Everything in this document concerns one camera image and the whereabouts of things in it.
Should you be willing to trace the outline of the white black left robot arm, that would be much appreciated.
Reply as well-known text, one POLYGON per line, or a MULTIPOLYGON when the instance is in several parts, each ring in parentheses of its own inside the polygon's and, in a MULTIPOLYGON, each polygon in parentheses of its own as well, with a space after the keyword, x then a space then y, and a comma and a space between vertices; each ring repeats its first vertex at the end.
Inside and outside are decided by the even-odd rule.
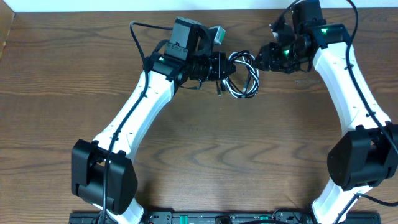
POLYGON ((144 209, 135 198, 133 162, 152 122, 188 79, 218 81, 235 71, 223 52, 186 60, 158 52, 146 57, 136 89, 112 122, 92 141, 79 139, 73 146, 72 194, 101 209, 98 221, 139 223, 144 209))

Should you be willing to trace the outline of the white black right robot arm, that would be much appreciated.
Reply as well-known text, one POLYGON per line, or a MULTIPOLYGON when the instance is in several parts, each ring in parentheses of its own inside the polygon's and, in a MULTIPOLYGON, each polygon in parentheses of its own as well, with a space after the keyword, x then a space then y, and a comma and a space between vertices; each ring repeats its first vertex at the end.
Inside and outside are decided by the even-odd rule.
POLYGON ((275 41, 263 46, 256 67, 292 73, 308 63, 324 81, 342 137, 327 156, 329 181, 311 204, 314 223, 343 223, 353 205, 397 170, 397 125, 373 97, 343 24, 313 17, 271 24, 275 41))

